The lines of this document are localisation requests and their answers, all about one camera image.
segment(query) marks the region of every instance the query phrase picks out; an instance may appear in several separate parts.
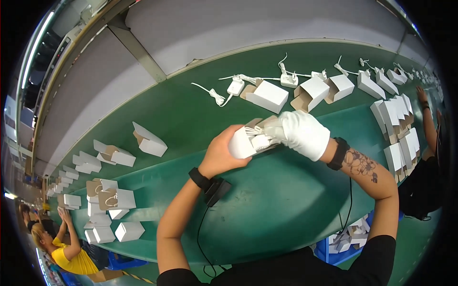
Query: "black shirt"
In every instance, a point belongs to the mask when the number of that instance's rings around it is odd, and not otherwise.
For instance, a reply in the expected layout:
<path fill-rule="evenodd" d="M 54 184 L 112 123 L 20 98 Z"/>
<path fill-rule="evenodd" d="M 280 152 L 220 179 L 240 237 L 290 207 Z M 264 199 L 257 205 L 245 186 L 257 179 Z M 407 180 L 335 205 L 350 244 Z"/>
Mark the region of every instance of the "black shirt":
<path fill-rule="evenodd" d="M 253 262 L 235 264 L 212 279 L 210 285 L 387 285 L 394 262 L 396 240 L 388 235 L 372 238 L 350 269 L 342 270 L 313 255 L 310 247 Z M 157 280 L 158 286 L 198 286 L 190 270 L 171 269 Z"/>

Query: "blue plastic bin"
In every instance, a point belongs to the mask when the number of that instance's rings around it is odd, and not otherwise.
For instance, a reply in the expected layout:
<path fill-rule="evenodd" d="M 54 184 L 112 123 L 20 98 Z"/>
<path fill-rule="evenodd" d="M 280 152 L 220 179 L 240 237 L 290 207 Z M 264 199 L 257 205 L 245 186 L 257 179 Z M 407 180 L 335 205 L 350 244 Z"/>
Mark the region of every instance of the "blue plastic bin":
<path fill-rule="evenodd" d="M 401 220 L 404 217 L 404 213 L 399 211 L 399 220 Z M 374 211 L 372 210 L 366 219 L 366 222 L 369 226 L 372 225 L 372 219 L 374 218 Z M 332 264 L 332 265 L 338 265 L 353 256 L 357 255 L 363 250 L 363 247 L 360 249 L 355 249 L 353 246 L 350 247 L 349 250 L 337 253 L 337 254 L 330 254 L 329 253 L 329 238 L 325 238 L 323 240 L 320 240 L 319 242 L 316 243 L 316 248 L 315 248 L 315 255 L 323 260 L 326 263 Z"/>

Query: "woman in yellow shirt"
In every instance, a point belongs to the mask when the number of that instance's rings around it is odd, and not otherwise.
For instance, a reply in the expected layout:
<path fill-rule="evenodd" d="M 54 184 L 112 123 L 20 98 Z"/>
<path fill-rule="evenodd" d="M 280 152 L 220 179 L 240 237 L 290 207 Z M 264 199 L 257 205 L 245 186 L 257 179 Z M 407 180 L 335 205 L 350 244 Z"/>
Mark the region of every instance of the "woman in yellow shirt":
<path fill-rule="evenodd" d="M 48 253 L 62 269 L 74 274 L 94 274 L 107 267 L 108 250 L 90 245 L 85 241 L 81 248 L 70 213 L 61 208 L 58 211 L 62 224 L 54 239 L 44 230 L 43 225 L 39 223 L 33 225 L 31 233 L 37 247 Z M 70 233 L 70 245 L 62 243 L 67 227 Z"/>

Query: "hand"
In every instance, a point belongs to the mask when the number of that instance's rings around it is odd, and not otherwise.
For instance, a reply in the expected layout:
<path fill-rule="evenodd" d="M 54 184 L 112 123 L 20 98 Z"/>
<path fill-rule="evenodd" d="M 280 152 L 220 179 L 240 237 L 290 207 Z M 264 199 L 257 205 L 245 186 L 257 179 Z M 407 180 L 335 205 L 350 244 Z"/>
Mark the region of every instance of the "hand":
<path fill-rule="evenodd" d="M 231 125 L 212 140 L 198 168 L 202 176 L 210 179 L 218 174 L 235 168 L 245 167 L 248 164 L 251 157 L 246 159 L 235 159 L 229 153 L 228 149 L 228 144 L 232 136 L 242 127 L 243 125 L 241 124 Z"/>
<path fill-rule="evenodd" d="M 60 218 L 62 221 L 66 222 L 67 224 L 71 224 L 71 216 L 70 213 L 68 212 L 68 209 L 58 207 L 57 212 L 59 213 Z"/>
<path fill-rule="evenodd" d="M 423 90 L 421 86 L 417 86 L 417 96 L 420 104 L 428 103 L 428 97 L 426 95 L 426 92 Z"/>
<path fill-rule="evenodd" d="M 283 112 L 277 120 L 266 123 L 264 133 L 281 139 L 283 144 L 314 162 L 326 150 L 330 135 L 328 128 L 302 110 Z"/>

